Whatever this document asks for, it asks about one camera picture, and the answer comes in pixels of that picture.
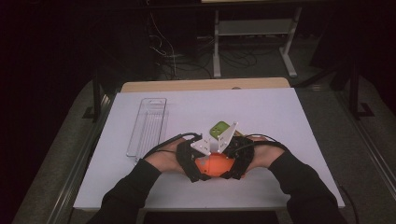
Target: transparent plastic box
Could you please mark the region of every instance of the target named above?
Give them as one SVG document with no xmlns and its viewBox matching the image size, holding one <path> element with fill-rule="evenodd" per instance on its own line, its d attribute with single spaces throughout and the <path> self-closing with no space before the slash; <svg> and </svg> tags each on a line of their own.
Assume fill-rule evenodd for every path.
<svg viewBox="0 0 396 224">
<path fill-rule="evenodd" d="M 131 141 L 126 155 L 143 158 L 164 141 L 168 113 L 165 98 L 145 98 L 141 101 Z"/>
</svg>

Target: white tabletop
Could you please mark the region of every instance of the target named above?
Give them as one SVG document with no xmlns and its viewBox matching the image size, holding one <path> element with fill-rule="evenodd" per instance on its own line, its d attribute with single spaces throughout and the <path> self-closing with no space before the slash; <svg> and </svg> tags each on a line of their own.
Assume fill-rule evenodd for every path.
<svg viewBox="0 0 396 224">
<path fill-rule="evenodd" d="M 209 136 L 209 129 L 220 120 L 230 124 L 237 121 L 237 130 L 243 134 L 262 133 L 275 138 L 312 166 L 338 205 L 345 206 L 295 90 L 282 88 L 119 93 L 76 198 L 76 208 L 98 209 L 103 196 L 133 169 L 134 160 L 126 156 L 126 151 L 144 98 L 167 99 L 166 139 L 190 132 Z M 213 178 L 196 183 L 184 175 L 162 174 L 145 208 L 272 210 L 285 208 L 288 199 L 271 172 L 256 168 L 241 180 Z"/>
</svg>

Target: black long-sleeve shirt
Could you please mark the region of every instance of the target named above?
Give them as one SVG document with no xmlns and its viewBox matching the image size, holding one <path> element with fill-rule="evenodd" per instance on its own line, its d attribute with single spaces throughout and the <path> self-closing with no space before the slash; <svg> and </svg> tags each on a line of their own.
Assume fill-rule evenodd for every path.
<svg viewBox="0 0 396 224">
<path fill-rule="evenodd" d="M 295 224 L 347 223 L 337 201 L 318 173 L 285 152 L 269 167 L 282 191 L 290 195 L 288 211 Z M 161 172 L 144 160 L 109 191 L 89 223 L 135 223 L 139 208 Z"/>
</svg>

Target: person's left arm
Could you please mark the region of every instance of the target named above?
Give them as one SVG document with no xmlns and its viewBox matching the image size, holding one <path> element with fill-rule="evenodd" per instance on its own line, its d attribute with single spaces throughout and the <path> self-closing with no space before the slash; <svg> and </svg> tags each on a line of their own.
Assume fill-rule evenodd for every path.
<svg viewBox="0 0 396 224">
<path fill-rule="evenodd" d="M 140 160 L 132 172 L 104 196 L 100 210 L 88 223 L 135 223 L 139 208 L 144 207 L 160 174 L 168 171 L 184 174 L 176 159 L 177 145 L 183 141 L 180 138 Z"/>
</svg>

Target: human hand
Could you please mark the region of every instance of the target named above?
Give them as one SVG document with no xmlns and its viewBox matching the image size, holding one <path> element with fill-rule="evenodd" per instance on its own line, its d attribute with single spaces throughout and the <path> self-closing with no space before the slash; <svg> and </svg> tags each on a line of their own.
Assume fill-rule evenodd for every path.
<svg viewBox="0 0 396 224">
<path fill-rule="evenodd" d="M 249 139 L 253 141 L 268 141 L 265 137 L 253 137 L 250 136 Z M 256 167 L 268 168 L 274 160 L 276 160 L 280 155 L 285 152 L 280 147 L 259 145 L 254 147 L 254 158 L 247 168 L 247 172 Z"/>
<path fill-rule="evenodd" d="M 157 152 L 145 158 L 145 160 L 157 168 L 161 173 L 176 171 L 185 174 L 176 158 L 177 145 L 184 141 L 186 141 L 186 139 L 179 138 L 168 145 L 161 147 Z"/>
</svg>

